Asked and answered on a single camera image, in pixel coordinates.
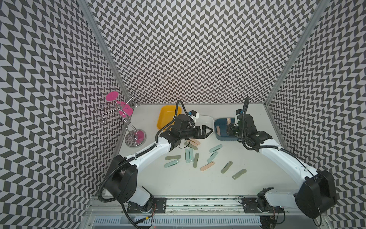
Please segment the pink knife bottom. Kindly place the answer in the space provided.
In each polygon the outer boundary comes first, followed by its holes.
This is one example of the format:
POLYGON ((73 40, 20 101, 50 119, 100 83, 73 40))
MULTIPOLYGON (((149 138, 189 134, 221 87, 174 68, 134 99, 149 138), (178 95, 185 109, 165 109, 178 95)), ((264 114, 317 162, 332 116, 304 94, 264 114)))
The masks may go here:
POLYGON ((216 133, 218 136, 221 136, 221 130, 219 126, 216 126, 216 133))

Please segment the dark teal storage box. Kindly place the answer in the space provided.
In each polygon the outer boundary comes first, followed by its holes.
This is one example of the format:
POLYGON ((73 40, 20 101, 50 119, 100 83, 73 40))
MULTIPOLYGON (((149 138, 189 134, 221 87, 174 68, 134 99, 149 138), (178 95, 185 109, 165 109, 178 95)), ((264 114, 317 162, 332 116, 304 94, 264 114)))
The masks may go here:
MULTIPOLYGON (((234 117, 229 117, 231 118, 231 124, 235 125, 235 126, 238 126, 238 121, 236 118, 234 117)), ((236 137, 236 136, 231 136, 231 135, 228 135, 228 126, 227 125, 227 118, 218 118, 214 121, 214 130, 215 130, 215 136, 218 140, 220 141, 238 141, 238 142, 241 142, 241 140, 236 137), (218 136, 217 133, 216 133, 216 126, 219 126, 220 127, 220 130, 221 130, 221 136, 218 136)))

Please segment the pink knife diagonal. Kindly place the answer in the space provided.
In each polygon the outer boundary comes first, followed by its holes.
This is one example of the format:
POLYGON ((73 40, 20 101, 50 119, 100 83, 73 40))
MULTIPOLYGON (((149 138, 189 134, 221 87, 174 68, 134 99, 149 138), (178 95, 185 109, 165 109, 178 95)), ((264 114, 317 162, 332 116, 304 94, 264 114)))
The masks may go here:
POLYGON ((208 163, 207 165, 205 165, 205 166, 203 166, 203 167, 201 167, 200 168, 200 171, 206 171, 206 170, 208 170, 209 168, 211 168, 213 165, 215 165, 215 162, 210 162, 210 163, 208 163))

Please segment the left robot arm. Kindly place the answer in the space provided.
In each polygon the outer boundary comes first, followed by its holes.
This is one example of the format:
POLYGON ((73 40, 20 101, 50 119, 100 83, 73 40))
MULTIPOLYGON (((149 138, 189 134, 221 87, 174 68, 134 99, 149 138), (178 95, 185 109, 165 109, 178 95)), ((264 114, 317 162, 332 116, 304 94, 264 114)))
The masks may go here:
POLYGON ((131 202, 143 212, 148 212, 153 207, 154 197, 137 185, 139 172, 180 146, 182 140, 209 137, 213 129, 206 125, 197 126, 197 116, 193 111, 179 114, 157 132, 152 144, 127 157, 116 156, 97 191, 99 201, 109 203, 116 200, 122 205, 131 202))

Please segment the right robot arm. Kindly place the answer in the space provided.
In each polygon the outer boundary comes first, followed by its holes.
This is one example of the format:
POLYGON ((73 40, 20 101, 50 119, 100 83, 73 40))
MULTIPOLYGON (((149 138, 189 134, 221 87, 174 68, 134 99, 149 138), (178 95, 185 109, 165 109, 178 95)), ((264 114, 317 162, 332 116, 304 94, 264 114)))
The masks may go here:
POLYGON ((263 189, 257 194, 257 208, 267 212, 273 207, 300 210, 315 219, 337 203, 335 180, 328 171, 321 171, 302 162, 296 155, 278 144, 265 131, 258 131, 253 117, 244 110, 236 111, 235 122, 227 126, 229 136, 235 136, 244 148, 267 157, 297 184, 296 189, 263 189))

